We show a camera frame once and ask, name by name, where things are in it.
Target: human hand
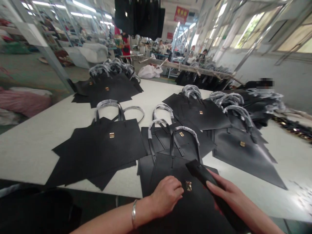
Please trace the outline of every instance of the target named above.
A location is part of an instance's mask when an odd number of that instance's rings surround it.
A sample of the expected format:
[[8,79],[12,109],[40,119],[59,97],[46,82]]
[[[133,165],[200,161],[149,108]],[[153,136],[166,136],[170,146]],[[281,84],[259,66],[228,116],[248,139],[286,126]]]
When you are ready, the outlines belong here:
[[159,182],[155,191],[150,195],[152,210],[155,218],[160,218],[170,213],[176,203],[182,198],[184,190],[181,182],[173,177],[167,176]]
[[[231,209],[245,222],[245,224],[256,234],[276,233],[282,234],[280,228],[260,210],[236,185],[208,170],[214,179],[224,188],[219,188],[209,181],[207,187],[215,195],[221,197]],[[214,203],[214,207],[221,214],[222,211]]]

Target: silver bracelet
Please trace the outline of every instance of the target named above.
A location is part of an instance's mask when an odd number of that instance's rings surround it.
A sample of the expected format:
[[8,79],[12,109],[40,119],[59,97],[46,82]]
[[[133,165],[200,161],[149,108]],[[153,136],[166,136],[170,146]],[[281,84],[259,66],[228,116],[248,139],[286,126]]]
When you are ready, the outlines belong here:
[[134,225],[134,221],[136,219],[136,203],[137,202],[137,199],[134,201],[133,203],[133,207],[132,207],[132,226],[133,226],[133,229],[135,230],[137,227]]

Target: table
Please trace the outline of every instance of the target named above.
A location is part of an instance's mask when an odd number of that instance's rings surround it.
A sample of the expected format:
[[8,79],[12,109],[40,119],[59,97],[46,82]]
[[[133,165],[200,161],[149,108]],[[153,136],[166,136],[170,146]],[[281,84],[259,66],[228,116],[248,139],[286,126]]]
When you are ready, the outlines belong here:
[[[143,93],[133,96],[131,101],[121,103],[123,108],[138,105],[145,110],[140,127],[151,123],[152,111],[157,104],[172,93],[182,90],[178,85],[143,79],[141,87]],[[203,98],[207,98],[211,92],[201,90],[201,93]],[[46,183],[59,158],[51,149],[67,140],[75,128],[90,125],[95,114],[95,109],[91,109],[90,104],[71,103],[72,99],[73,96],[70,96],[62,100],[0,135],[1,179],[40,185]],[[107,107],[101,109],[99,114],[112,119],[117,115],[117,109]],[[170,123],[168,112],[158,110],[157,116]],[[141,113],[129,110],[125,117],[140,119]],[[278,161],[275,168],[288,191],[213,158],[212,153],[203,158],[204,164],[218,169],[221,176],[235,183],[269,216],[312,221],[306,210],[312,203],[312,196],[308,198],[308,192],[312,190],[310,145],[296,136],[289,135],[273,121],[269,121],[269,126],[261,132],[269,142],[267,148]],[[142,191],[136,173],[137,166],[118,171],[103,191],[88,180],[68,185],[67,188],[140,198]]]

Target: red banner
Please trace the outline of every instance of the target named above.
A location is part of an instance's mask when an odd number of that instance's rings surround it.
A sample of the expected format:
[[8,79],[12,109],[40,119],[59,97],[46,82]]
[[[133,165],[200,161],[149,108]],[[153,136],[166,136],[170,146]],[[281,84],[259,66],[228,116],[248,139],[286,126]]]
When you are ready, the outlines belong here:
[[175,12],[176,12],[176,14],[175,14],[174,21],[180,22],[181,24],[185,24],[186,23],[186,19],[187,19],[188,15],[189,15],[188,14],[189,10],[177,6]]
[[173,39],[173,33],[167,33],[167,39],[172,40]]

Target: gold metal clasp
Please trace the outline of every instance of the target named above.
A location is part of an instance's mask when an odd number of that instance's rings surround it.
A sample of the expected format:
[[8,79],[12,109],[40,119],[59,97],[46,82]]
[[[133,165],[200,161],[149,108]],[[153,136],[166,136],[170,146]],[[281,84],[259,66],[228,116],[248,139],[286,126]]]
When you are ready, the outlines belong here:
[[192,182],[185,181],[185,184],[186,184],[186,190],[187,191],[192,191]]

